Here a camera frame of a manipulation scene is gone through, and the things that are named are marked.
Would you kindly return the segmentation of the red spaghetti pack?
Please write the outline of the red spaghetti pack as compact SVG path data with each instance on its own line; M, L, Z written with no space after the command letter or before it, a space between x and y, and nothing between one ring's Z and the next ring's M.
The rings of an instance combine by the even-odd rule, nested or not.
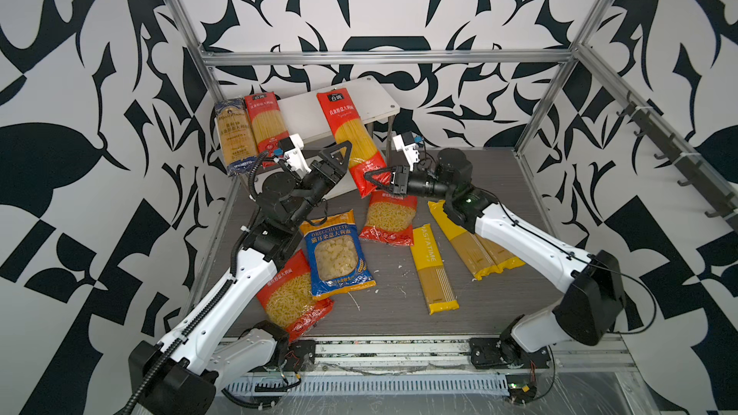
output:
M349 141L352 144L349 172L361 198L369 196L377 186L365 178L365 173L384 169L387 164L364 126L349 91L346 88L339 88L319 92L316 99L336 143Z
M244 97L244 103L259 153L273 157L280 141L289 137L277 96L274 92L252 94Z

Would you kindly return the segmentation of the blue gold spaghetti pack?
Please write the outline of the blue gold spaghetti pack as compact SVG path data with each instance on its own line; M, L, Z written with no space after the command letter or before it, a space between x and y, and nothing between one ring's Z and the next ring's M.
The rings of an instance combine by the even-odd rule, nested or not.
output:
M229 175L249 172L259 149L250 117L240 98L217 102L214 106L224 163Z

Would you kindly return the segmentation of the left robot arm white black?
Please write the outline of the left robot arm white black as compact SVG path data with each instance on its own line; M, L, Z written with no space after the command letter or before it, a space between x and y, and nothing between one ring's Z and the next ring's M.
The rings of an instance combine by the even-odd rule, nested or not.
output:
M140 342L129 357L133 394L121 409L151 414L205 414L215 397L245 374L278 370L288 333L263 321L221 347L226 332L293 256L300 226L349 170L353 146L344 141L306 163L295 141L283 141L273 157L278 172L250 190L257 208L236 240L230 266L201 302L157 343Z

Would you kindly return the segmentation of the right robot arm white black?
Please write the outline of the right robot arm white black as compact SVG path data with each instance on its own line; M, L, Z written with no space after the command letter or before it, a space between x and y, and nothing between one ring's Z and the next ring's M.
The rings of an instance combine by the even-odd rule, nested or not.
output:
M443 149L432 170L396 165L363 177L396 196L443 200L452 223L500 245L547 279L562 298L523 315L501 340L513 351L537 352L562 341L595 346L625 308L620 266L610 253L592 255L565 243L510 211L494 193L475 186L465 153Z

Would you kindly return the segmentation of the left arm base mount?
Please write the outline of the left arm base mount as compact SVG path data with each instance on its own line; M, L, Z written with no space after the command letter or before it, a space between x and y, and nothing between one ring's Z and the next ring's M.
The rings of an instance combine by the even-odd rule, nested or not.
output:
M255 338L254 332L267 334L275 342L272 355L261 365L253 365L247 368L247 372L267 372L277 370L288 370L297 373L315 361L317 342L313 339L297 339L291 341L288 332L280 326L268 321L261 321L253 328L247 329L236 343L244 341L247 337Z

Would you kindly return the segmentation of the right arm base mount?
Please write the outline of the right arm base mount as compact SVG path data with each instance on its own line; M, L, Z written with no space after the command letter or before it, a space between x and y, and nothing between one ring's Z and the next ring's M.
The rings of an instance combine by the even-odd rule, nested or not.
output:
M490 369L549 369L551 353L546 348L526 352L511 336L512 328L523 315L515 318L504 331L494 337L472 337L469 339L470 361L478 370Z

